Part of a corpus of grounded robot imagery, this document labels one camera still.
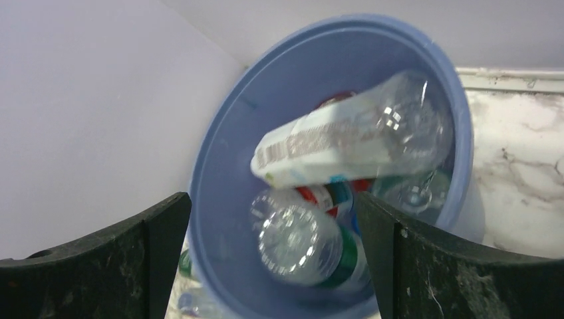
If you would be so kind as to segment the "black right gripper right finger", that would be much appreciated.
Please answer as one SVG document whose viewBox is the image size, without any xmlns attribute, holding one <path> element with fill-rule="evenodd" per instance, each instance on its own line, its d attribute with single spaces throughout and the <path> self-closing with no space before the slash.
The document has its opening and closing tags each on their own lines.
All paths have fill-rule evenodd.
<svg viewBox="0 0 564 319">
<path fill-rule="evenodd" d="M 474 243 L 363 192 L 356 217 L 382 318 L 562 318 L 563 261 Z"/>
</svg>

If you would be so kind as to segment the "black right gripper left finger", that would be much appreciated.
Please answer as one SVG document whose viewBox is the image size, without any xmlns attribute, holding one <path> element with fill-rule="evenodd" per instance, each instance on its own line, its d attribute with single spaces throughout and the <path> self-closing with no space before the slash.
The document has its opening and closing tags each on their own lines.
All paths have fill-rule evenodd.
<svg viewBox="0 0 564 319">
<path fill-rule="evenodd" d="M 191 207 L 178 192 L 79 239 L 3 259 L 1 317 L 165 317 Z"/>
</svg>

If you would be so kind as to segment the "clear bottle red label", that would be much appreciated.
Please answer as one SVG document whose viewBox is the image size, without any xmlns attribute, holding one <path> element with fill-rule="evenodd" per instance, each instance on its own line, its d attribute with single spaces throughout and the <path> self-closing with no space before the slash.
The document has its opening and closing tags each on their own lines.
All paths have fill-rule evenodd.
<svg viewBox="0 0 564 319">
<path fill-rule="evenodd" d="M 305 201 L 315 204 L 335 219 L 345 219 L 351 214 L 354 197 L 345 182 L 302 186 L 295 190 Z"/>
</svg>

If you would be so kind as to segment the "gold red snack packet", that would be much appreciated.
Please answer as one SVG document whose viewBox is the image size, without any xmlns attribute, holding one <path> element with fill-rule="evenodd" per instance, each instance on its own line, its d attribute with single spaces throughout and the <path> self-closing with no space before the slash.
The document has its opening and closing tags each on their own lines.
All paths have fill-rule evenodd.
<svg viewBox="0 0 564 319">
<path fill-rule="evenodd" d="M 328 106 L 330 104 L 333 104 L 335 102 L 340 102 L 341 100 L 346 100 L 347 98 L 350 98 L 352 96 L 354 96 L 356 94 L 356 92 L 354 91 L 343 91 L 343 92 L 339 92 L 336 93 L 330 97 L 328 97 L 327 99 L 323 100 L 322 102 L 320 102 L 316 107 L 316 109 L 319 108 L 323 108 L 325 106 Z"/>
</svg>

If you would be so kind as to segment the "clear bottle white green label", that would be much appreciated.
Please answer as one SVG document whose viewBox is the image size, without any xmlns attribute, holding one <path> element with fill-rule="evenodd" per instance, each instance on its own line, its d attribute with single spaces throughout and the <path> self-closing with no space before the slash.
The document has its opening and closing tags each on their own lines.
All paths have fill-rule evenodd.
<svg viewBox="0 0 564 319">
<path fill-rule="evenodd" d="M 291 189 L 266 189 L 251 203 L 265 268 L 297 286 L 357 292 L 370 282 L 360 237 Z"/>
</svg>

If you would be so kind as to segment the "upright-lying bottle blue white label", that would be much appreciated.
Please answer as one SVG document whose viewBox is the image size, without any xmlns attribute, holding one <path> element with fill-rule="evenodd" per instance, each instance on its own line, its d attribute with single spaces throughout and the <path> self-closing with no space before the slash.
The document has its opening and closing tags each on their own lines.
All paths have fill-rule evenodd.
<svg viewBox="0 0 564 319">
<path fill-rule="evenodd" d="M 266 133 L 250 169 L 276 188 L 413 175 L 438 167 L 453 139 L 440 83 L 404 70 Z"/>
</svg>

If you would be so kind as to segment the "green floral label bottle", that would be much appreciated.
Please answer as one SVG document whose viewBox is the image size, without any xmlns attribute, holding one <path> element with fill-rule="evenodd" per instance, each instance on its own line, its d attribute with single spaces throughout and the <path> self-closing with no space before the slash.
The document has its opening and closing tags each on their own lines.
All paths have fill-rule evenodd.
<svg viewBox="0 0 564 319">
<path fill-rule="evenodd" d="M 451 178 L 442 169 L 380 177 L 375 179 L 370 192 L 405 214 L 433 225 L 446 201 Z"/>
</svg>

